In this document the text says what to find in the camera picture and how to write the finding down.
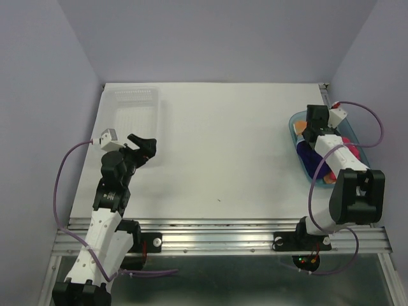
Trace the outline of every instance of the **white table surface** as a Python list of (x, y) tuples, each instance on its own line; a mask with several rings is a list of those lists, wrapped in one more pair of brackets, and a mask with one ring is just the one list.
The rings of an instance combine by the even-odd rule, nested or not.
[[(288, 121), (308, 104), (323, 104), (318, 84), (107, 84), (105, 90), (132, 85), (157, 87), (161, 104), (157, 162), (140, 168), (132, 178), (124, 217), (307, 215), (310, 183)], [(101, 178), (98, 159), (89, 148), (71, 218), (91, 215)], [(315, 189), (315, 212), (327, 207), (331, 193), (332, 189)]]

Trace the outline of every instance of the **black mount bracket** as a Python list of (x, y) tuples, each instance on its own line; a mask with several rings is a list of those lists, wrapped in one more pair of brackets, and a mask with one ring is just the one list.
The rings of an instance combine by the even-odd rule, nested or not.
[(330, 251), (332, 245), (325, 244), (328, 236), (309, 235), (306, 232), (306, 217), (300, 219), (295, 231), (276, 231), (273, 233), (272, 249), (277, 252), (313, 251), (317, 245), (320, 251)]
[(143, 245), (146, 243), (146, 253), (161, 253), (161, 245), (163, 241), (162, 233), (142, 233), (142, 239), (140, 244), (133, 245), (129, 253), (142, 253)]

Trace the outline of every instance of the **pink fabric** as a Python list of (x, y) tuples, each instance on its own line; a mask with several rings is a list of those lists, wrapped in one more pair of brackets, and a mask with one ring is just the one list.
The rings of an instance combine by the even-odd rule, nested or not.
[[(351, 143), (350, 139), (348, 139), (347, 137), (342, 137), (342, 139), (343, 139), (343, 143)], [(360, 151), (356, 148), (356, 146), (351, 145), (347, 148), (349, 148), (351, 153), (353, 153), (353, 155), (356, 156), (358, 160), (360, 160)], [(330, 172), (330, 178), (332, 180), (336, 180), (336, 176), (334, 175), (333, 172)]]

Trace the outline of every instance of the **screw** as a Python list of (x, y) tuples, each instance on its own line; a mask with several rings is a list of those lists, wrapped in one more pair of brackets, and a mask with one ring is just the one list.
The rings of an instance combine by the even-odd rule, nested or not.
[(153, 239), (153, 245), (155, 247), (159, 247), (161, 245), (161, 239), (160, 238)]
[(275, 244), (281, 246), (283, 244), (282, 237), (276, 237), (275, 238)]
[(324, 245), (329, 245), (329, 244), (330, 244), (330, 238), (329, 238), (329, 237), (325, 237), (325, 238), (323, 239), (323, 244), (324, 244)]

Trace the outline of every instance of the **reflective floor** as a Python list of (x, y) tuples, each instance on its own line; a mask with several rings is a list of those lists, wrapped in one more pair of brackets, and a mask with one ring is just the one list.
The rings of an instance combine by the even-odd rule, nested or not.
[[(319, 271), (335, 270), (351, 255), (321, 257)], [(63, 281), (74, 257), (62, 260)], [(145, 270), (178, 268), (161, 279), (121, 276), (112, 305), (393, 305), (376, 254), (362, 254), (344, 273), (326, 277), (298, 273), (282, 265), (290, 256), (150, 258)]]

